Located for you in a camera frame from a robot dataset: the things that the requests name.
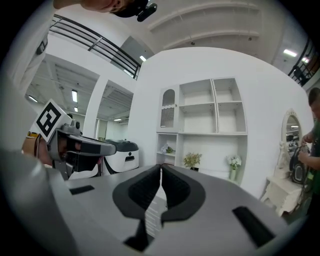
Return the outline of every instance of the person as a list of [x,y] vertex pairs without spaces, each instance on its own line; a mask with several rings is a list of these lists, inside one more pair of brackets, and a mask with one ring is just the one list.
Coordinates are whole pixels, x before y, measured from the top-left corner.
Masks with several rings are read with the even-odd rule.
[[[26,94],[45,58],[49,28],[57,10],[72,5],[81,5],[89,11],[118,14],[131,4],[140,4],[140,2],[142,0],[45,0],[22,27],[4,60],[4,72],[10,83],[23,96]],[[80,147],[78,143],[75,145],[77,150],[80,150]],[[58,151],[61,157],[66,154],[66,139],[58,140]],[[37,157],[47,167],[52,166],[52,159],[43,138],[26,138],[22,145],[22,152]]]
[[300,151],[298,159],[303,164],[314,170],[312,184],[312,199],[308,209],[308,214],[320,212],[320,89],[313,88],[308,96],[308,103],[315,116],[315,123],[312,131],[303,136],[302,144],[313,143],[311,156]]

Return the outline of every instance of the cabinet door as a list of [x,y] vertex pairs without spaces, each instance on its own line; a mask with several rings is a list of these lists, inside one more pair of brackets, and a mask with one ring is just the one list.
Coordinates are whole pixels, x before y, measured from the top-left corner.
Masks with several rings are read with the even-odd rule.
[[178,132],[178,100],[179,86],[171,86],[161,90],[159,99],[158,123],[159,133]]

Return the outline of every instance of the black bag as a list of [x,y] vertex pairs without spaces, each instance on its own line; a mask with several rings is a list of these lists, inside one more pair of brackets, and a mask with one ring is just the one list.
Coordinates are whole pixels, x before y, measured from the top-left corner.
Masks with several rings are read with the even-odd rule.
[[299,161],[298,155],[301,151],[301,147],[297,147],[290,159],[289,169],[291,171],[291,180],[294,183],[304,184],[307,178],[308,171],[305,165]]

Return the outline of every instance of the metal railing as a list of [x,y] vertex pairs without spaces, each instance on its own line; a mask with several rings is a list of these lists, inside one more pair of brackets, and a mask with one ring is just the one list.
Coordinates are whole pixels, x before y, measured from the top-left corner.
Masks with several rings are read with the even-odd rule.
[[288,74],[302,87],[314,76],[320,68],[320,57],[316,47],[308,38],[302,54]]
[[141,65],[124,50],[92,29],[55,14],[50,31],[73,40],[73,43],[81,47],[85,46],[89,52],[103,59],[111,60],[110,63],[122,69],[133,79],[137,79]]

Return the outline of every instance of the black rectangular slot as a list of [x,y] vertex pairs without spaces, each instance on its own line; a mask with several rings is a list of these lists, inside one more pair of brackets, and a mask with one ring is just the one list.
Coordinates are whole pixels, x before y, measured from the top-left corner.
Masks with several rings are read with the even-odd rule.
[[135,160],[135,157],[134,157],[134,156],[127,156],[127,157],[125,158],[125,162],[133,161],[133,160]]
[[247,207],[240,206],[233,209],[232,212],[250,235],[256,246],[261,247],[275,237]]
[[91,190],[94,190],[95,188],[91,185],[87,185],[87,186],[81,186],[81,187],[76,187],[76,188],[70,188],[70,192],[72,195],[78,195],[78,194],[82,194],[84,192],[88,192]]

